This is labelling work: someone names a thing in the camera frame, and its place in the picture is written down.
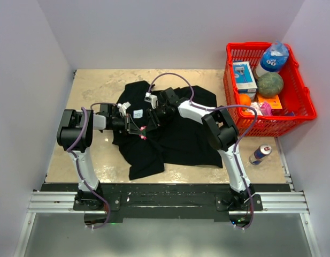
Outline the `black garment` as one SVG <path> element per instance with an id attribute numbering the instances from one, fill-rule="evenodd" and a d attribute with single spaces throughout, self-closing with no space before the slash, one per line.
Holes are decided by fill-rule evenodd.
<path id="1" fill-rule="evenodd" d="M 147 126 L 146 110 L 151 107 L 144 101 L 148 82 L 138 81 L 125 85 L 118 103 L 129 102 L 127 112 L 143 111 L 140 117 L 133 117 L 135 124 Z M 193 86 L 194 101 L 208 107 L 217 107 L 216 95 L 200 86 Z M 131 165 L 129 179 L 139 179 L 165 170 L 164 163 L 178 165 L 208 165 L 222 168 L 219 153 L 214 150 L 205 135 L 203 126 L 193 120 L 182 118 L 176 113 L 169 124 L 147 132 L 146 140 L 138 135 L 113 132 L 113 144 L 119 147 L 124 159 Z"/>

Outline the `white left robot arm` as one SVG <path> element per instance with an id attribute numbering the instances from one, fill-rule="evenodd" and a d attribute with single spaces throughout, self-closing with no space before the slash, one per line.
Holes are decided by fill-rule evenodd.
<path id="1" fill-rule="evenodd" d="M 98 103 L 99 112 L 65 109 L 57 131 L 57 143 L 70 156 L 78 175 L 78 192 L 75 202 L 89 209 L 104 208 L 109 211 L 109 204 L 104 199 L 101 183 L 95 173 L 91 159 L 90 146 L 93 142 L 93 131 L 121 131 L 141 135 L 142 131 L 132 123 L 125 103 Z"/>

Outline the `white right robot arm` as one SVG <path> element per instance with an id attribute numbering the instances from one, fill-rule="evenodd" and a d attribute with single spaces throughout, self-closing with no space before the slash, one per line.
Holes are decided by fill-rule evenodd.
<path id="1" fill-rule="evenodd" d="M 161 91 L 159 96 L 146 92 L 144 100 L 151 104 L 149 114 L 156 126 L 175 113 L 203 125 L 208 143 L 220 154 L 229 176 L 229 205 L 237 210 L 249 207 L 253 213 L 255 191 L 240 157 L 239 131 L 228 112 L 231 106 L 206 107 L 191 99 L 179 98 L 172 88 Z"/>

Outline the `orange fruit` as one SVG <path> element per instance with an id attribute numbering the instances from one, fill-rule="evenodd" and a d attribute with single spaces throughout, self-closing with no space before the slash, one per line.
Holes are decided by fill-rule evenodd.
<path id="1" fill-rule="evenodd" d="M 240 94 L 239 95 L 240 105 L 245 105 L 245 107 L 242 107 L 242 111 L 247 111 L 249 107 L 251 106 L 251 98 L 247 94 Z"/>

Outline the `blue white box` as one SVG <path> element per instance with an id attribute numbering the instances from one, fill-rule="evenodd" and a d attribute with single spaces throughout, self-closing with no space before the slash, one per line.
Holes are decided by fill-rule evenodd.
<path id="1" fill-rule="evenodd" d="M 233 71 L 239 94 L 245 94 L 253 101 L 258 87 L 249 62 L 233 62 Z"/>

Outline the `pink small package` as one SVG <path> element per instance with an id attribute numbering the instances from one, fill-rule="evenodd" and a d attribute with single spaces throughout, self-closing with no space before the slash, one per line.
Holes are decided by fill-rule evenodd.
<path id="1" fill-rule="evenodd" d="M 260 111 L 263 116 L 271 116 L 272 115 L 272 107 L 268 102 L 263 102 L 260 106 Z"/>

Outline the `green round melon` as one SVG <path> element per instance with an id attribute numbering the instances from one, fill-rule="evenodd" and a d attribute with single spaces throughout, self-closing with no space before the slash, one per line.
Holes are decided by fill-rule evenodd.
<path id="1" fill-rule="evenodd" d="M 268 72 L 257 80 L 258 93 L 265 98 L 271 98 L 281 93 L 284 81 L 280 74 Z"/>

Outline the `orange box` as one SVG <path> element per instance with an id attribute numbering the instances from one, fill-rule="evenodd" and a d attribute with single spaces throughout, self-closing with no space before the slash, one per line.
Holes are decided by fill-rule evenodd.
<path id="1" fill-rule="evenodd" d="M 282 104 L 278 95 L 275 95 L 274 97 L 263 97 L 257 93 L 255 100 L 260 107 L 266 102 L 271 106 L 272 110 L 282 110 Z"/>

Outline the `blue silver drink can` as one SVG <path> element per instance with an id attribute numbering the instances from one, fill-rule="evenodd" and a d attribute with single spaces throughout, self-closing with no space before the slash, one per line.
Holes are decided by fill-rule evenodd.
<path id="1" fill-rule="evenodd" d="M 249 162 L 253 165 L 259 165 L 272 152 L 272 148 L 268 144 L 260 145 L 249 157 Z"/>

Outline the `blue plastic bag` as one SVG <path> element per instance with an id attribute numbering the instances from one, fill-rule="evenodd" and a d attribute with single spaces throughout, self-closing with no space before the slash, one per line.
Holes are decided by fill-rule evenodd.
<path id="1" fill-rule="evenodd" d="M 276 40 L 271 46 L 265 50 L 256 68 L 254 76 L 259 79 L 268 72 L 278 73 L 285 65 L 289 57 L 288 48 L 281 42 Z"/>

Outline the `aluminium rail frame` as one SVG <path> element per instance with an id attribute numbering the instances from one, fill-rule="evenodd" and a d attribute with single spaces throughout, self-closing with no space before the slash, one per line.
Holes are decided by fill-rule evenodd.
<path id="1" fill-rule="evenodd" d="M 285 183 L 257 184 L 263 210 L 251 227 L 207 219 L 125 218 L 98 230 L 101 210 L 74 201 L 73 184 L 44 184 L 35 191 L 16 256 L 320 256 L 310 210 L 297 191 L 280 140 L 276 149 Z"/>

